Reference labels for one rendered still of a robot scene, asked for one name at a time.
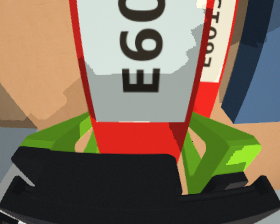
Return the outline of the red box with white label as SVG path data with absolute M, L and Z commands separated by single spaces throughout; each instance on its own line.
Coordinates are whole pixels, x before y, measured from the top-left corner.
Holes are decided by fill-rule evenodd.
M 69 0 L 100 153 L 178 163 L 206 56 L 214 0 Z

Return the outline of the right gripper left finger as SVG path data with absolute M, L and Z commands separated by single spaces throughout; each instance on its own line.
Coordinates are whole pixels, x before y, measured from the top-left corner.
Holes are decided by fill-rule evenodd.
M 27 136 L 20 146 L 76 152 L 76 142 L 91 128 L 90 115 L 86 112 Z M 83 152 L 100 153 L 93 130 Z

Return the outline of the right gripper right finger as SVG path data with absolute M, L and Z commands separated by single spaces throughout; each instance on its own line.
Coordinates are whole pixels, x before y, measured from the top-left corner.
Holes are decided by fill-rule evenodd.
M 187 130 L 181 154 L 188 194 L 201 193 L 215 175 L 244 172 L 261 150 L 253 135 L 194 111 L 189 128 L 205 142 L 206 151 L 201 159 Z

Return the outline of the red box of welding electrodes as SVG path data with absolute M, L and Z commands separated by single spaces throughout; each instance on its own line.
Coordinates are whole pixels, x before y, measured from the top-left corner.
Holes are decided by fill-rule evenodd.
M 210 118 L 226 65 L 239 0 L 214 0 L 207 51 L 194 110 Z

